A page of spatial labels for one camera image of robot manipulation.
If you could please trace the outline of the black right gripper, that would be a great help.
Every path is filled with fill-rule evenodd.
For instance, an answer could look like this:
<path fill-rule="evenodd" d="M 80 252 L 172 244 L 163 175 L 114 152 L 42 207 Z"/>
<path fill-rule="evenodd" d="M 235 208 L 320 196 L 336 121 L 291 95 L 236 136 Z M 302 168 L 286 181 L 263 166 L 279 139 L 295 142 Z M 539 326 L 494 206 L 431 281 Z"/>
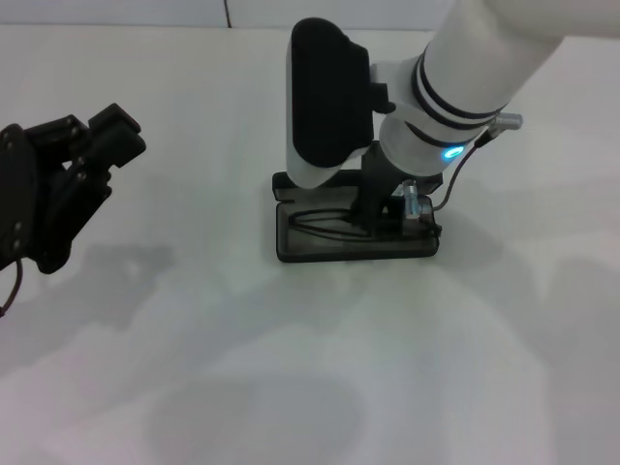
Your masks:
<path fill-rule="evenodd" d="M 374 141 L 362 156 L 356 199 L 352 204 L 353 217 L 363 229 L 380 229 L 384 222 L 402 222 L 404 201 L 392 197 L 403 181 L 412 176 L 387 158 L 384 150 Z"/>

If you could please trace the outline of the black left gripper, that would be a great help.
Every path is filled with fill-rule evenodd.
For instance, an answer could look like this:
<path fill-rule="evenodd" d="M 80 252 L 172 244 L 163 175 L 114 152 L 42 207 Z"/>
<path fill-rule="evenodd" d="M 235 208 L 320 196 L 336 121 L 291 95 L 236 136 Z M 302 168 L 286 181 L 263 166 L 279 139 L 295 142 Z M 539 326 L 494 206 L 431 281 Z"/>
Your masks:
<path fill-rule="evenodd" d="M 140 124 L 111 104 L 86 124 L 70 114 L 1 131 L 1 267 L 33 261 L 43 274 L 66 264 L 69 246 L 111 194 L 110 169 L 146 149 Z M 66 170 L 62 163 L 72 161 Z"/>

